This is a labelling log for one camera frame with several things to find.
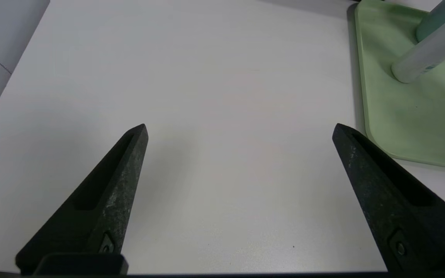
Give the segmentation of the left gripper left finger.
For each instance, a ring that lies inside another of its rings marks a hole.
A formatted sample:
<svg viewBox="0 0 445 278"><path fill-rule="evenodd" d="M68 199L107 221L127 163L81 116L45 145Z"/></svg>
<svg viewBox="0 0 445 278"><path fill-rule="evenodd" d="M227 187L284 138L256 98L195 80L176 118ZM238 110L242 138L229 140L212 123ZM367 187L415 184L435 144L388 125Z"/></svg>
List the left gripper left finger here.
<svg viewBox="0 0 445 278"><path fill-rule="evenodd" d="M121 254L148 143L129 129L17 253L23 276L120 276Z"/></svg>

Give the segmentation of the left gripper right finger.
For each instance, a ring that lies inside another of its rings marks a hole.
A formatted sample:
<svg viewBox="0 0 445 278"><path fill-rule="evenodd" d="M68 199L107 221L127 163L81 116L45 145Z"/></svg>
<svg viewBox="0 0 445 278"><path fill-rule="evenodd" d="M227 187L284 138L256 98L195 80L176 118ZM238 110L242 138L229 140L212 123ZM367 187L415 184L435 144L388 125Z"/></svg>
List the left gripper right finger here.
<svg viewBox="0 0 445 278"><path fill-rule="evenodd" d="M387 270L445 273L445 201L357 130L333 143Z"/></svg>

